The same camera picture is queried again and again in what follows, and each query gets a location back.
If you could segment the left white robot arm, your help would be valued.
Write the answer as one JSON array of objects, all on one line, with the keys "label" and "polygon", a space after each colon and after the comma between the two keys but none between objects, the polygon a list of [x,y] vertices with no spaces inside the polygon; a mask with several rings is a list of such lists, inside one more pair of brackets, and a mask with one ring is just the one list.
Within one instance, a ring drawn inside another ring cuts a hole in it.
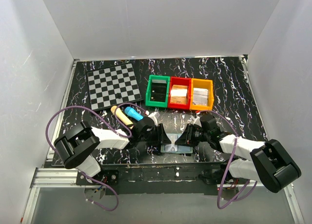
[{"label": "left white robot arm", "polygon": [[124,149],[147,142],[154,147],[171,144],[162,124],[156,125],[150,117],[143,117],[136,124],[127,123],[132,137],[122,137],[125,132],[97,129],[83,121],[57,138],[54,146],[66,169],[76,168],[87,175],[88,181],[99,185],[104,178],[99,162],[92,156],[96,149]]}]

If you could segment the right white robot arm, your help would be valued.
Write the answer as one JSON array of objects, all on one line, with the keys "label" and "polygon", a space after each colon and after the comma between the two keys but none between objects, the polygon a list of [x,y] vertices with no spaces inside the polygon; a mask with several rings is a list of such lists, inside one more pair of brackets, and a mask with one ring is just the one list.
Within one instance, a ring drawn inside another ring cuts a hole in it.
[{"label": "right white robot arm", "polygon": [[227,184],[239,178],[254,180],[277,193],[302,175],[279,141],[253,141],[235,136],[221,130],[210,113],[197,118],[194,124],[188,124],[175,144],[195,147],[200,142],[207,142],[221,153],[234,153],[220,169],[221,180]]}]

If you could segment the silver grey credit card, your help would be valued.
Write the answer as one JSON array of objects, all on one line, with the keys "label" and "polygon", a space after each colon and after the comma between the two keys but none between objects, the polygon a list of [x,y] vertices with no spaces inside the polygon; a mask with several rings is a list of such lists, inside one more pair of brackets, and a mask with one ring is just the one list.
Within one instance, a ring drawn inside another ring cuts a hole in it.
[{"label": "silver grey credit card", "polygon": [[182,153],[182,150],[179,149],[178,145],[170,144],[164,146],[164,151],[167,153]]}]

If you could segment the grey-green card holder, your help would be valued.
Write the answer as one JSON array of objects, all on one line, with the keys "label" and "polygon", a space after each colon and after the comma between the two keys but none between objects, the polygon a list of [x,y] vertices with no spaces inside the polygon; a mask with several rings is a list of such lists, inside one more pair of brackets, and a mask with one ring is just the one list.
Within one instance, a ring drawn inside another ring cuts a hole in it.
[{"label": "grey-green card holder", "polygon": [[160,152],[173,153],[173,154],[192,154],[193,148],[189,146],[176,145],[175,141],[181,136],[181,133],[169,133],[168,138],[171,140],[171,144],[162,145]]}]

